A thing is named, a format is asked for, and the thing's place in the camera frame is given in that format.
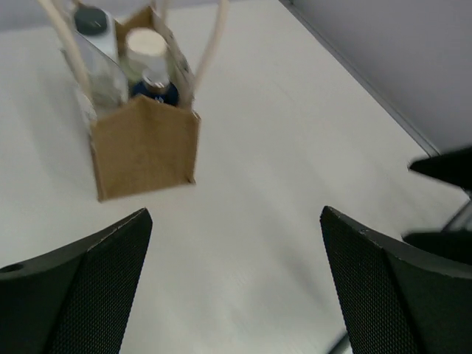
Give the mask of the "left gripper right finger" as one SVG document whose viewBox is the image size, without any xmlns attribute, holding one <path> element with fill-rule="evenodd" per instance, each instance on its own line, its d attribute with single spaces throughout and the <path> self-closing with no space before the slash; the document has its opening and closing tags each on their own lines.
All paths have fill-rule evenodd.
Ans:
<svg viewBox="0 0 472 354">
<path fill-rule="evenodd" d="M 413 247 L 330 206 L 320 225 L 354 353 L 471 351 L 471 264 Z"/>
</svg>

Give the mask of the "orange bottle blue cap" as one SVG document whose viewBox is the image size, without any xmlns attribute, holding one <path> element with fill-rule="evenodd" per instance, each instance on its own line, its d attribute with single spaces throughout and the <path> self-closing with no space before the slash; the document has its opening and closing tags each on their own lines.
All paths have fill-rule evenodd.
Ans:
<svg viewBox="0 0 472 354">
<path fill-rule="evenodd" d="M 160 103 L 177 106 L 180 94 L 177 87 L 170 81 L 170 76 L 166 70 L 163 72 L 153 72 L 145 69 L 142 72 L 142 79 L 131 88 L 131 97 L 142 95 Z"/>
</svg>

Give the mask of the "green bottle white cap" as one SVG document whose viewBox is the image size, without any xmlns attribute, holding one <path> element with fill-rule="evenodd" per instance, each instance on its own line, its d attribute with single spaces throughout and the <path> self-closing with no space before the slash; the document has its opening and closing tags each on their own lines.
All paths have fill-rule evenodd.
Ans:
<svg viewBox="0 0 472 354">
<path fill-rule="evenodd" d="M 140 80 L 150 84 L 170 81 L 167 42 L 153 29 L 132 29 L 125 36 L 124 53 L 119 59 L 129 86 L 136 85 Z"/>
</svg>

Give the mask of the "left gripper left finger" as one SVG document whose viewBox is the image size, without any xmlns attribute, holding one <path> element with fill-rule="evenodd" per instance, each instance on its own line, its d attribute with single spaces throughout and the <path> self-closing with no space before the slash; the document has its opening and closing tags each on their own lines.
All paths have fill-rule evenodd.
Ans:
<svg viewBox="0 0 472 354">
<path fill-rule="evenodd" d="M 148 210 L 139 209 L 1 268 L 1 352 L 118 353 L 152 226 Z"/>
</svg>

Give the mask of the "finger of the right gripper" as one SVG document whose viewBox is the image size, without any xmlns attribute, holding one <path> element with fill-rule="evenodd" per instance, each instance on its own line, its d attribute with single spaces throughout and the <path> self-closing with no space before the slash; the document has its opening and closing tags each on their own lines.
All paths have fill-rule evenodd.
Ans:
<svg viewBox="0 0 472 354">
<path fill-rule="evenodd" d="M 409 169 L 457 187 L 470 187 L 471 146 L 414 160 Z"/>
<path fill-rule="evenodd" d="M 464 264 L 472 263 L 471 231 L 413 232 L 402 238 L 428 253 Z"/>
</svg>

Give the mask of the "clear bottle black cap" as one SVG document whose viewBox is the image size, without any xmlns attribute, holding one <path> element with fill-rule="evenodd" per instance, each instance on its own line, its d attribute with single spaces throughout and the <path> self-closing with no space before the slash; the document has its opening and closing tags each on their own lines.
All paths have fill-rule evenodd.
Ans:
<svg viewBox="0 0 472 354">
<path fill-rule="evenodd" d="M 118 48 L 115 20 L 99 7 L 79 5 L 73 14 L 75 29 L 113 62 L 117 62 Z"/>
</svg>

